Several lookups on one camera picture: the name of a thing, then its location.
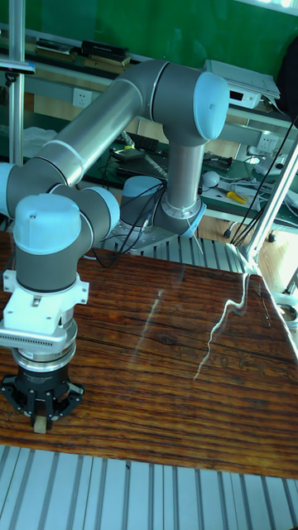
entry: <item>wood grain surface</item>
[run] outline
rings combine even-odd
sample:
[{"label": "wood grain surface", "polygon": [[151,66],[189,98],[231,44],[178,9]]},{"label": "wood grain surface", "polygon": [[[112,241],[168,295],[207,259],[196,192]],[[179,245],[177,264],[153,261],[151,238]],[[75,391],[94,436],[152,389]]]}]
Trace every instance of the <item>wood grain surface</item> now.
[{"label": "wood grain surface", "polygon": [[[2,234],[1,268],[12,245]],[[298,478],[297,358],[260,277],[247,278],[243,309],[215,331],[194,380],[243,275],[137,256],[109,269],[82,259],[79,273],[90,294],[75,309],[70,377],[84,400],[37,435],[1,396],[1,444]],[[0,377],[16,371],[0,349]]]}]

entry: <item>light blue joint cap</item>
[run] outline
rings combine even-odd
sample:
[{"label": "light blue joint cap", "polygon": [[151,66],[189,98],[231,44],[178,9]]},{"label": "light blue joint cap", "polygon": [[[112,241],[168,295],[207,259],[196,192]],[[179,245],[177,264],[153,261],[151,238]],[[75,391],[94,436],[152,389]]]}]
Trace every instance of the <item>light blue joint cap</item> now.
[{"label": "light blue joint cap", "polygon": [[0,214],[10,217],[7,208],[7,183],[14,164],[0,162]]},{"label": "light blue joint cap", "polygon": [[199,226],[199,222],[201,221],[203,215],[204,215],[204,212],[206,210],[206,204],[204,202],[201,203],[201,207],[199,209],[199,213],[198,215],[195,217],[195,220],[191,223],[190,227],[183,233],[181,234],[181,237],[182,238],[192,238],[194,233],[195,233],[195,230],[197,230],[198,226]]},{"label": "light blue joint cap", "polygon": [[43,256],[69,247],[79,236],[79,206],[60,195],[29,195],[16,208],[13,235],[16,245],[29,254]]},{"label": "light blue joint cap", "polygon": [[154,176],[132,176],[124,184],[123,195],[126,197],[138,197],[140,194],[142,197],[154,195],[160,184],[161,181]]},{"label": "light blue joint cap", "polygon": [[228,112],[229,88],[225,79],[203,72],[195,84],[195,126],[204,140],[214,140],[222,132]]},{"label": "light blue joint cap", "polygon": [[94,186],[90,188],[84,188],[85,190],[92,190],[95,191],[98,195],[101,196],[101,198],[104,200],[105,204],[107,205],[109,216],[110,216],[110,227],[108,233],[104,236],[105,238],[110,234],[110,232],[115,228],[116,224],[120,220],[120,208],[118,201],[114,195],[108,191],[105,190],[105,188],[101,188],[99,186]]}]

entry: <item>white ball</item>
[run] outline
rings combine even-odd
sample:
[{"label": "white ball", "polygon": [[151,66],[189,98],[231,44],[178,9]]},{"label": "white ball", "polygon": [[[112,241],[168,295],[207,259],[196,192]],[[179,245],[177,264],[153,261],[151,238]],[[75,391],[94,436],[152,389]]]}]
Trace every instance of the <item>white ball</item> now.
[{"label": "white ball", "polygon": [[219,183],[219,175],[215,171],[207,171],[203,174],[203,184],[206,188],[214,188]]}]

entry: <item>yellow tool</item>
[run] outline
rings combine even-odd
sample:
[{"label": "yellow tool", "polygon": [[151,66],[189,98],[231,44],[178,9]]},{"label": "yellow tool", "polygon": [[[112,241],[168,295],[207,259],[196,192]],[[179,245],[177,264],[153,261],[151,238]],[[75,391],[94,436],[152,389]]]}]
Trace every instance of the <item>yellow tool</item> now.
[{"label": "yellow tool", "polygon": [[236,191],[228,191],[228,190],[224,190],[223,188],[215,188],[216,190],[218,191],[221,191],[222,193],[225,194],[226,197],[228,197],[228,199],[232,199],[234,200],[235,202],[238,202],[240,205],[245,205],[246,201],[248,200],[248,197],[246,197],[245,195],[239,195],[238,193],[236,193]]}]

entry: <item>electrical outlet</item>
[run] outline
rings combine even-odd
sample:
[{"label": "electrical outlet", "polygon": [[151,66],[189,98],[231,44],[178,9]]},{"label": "electrical outlet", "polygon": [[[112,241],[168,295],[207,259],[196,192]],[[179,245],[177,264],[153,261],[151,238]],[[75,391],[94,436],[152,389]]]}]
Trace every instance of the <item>electrical outlet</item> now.
[{"label": "electrical outlet", "polygon": [[74,89],[74,107],[86,108],[92,102],[92,92],[90,90]]},{"label": "electrical outlet", "polygon": [[257,144],[257,152],[272,153],[276,148],[277,140],[278,136],[274,136],[269,132],[263,132]]}]

